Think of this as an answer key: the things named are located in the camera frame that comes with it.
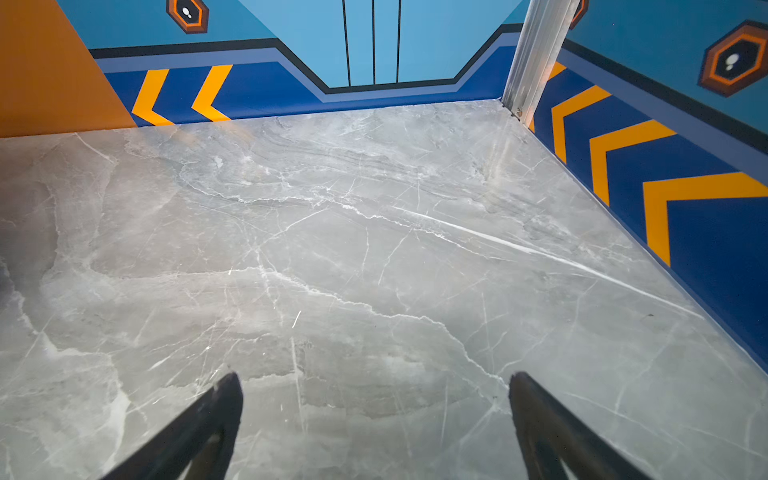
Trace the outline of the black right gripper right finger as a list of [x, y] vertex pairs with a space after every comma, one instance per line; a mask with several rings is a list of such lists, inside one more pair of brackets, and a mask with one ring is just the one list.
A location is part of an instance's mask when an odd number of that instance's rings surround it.
[[528, 373], [511, 376], [508, 398], [530, 479], [648, 477]]

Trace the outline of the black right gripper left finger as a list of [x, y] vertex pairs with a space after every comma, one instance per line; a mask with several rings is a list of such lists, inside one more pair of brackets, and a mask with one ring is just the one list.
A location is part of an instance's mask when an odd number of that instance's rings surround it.
[[242, 411], [240, 380], [231, 372], [104, 477], [223, 479], [233, 456]]

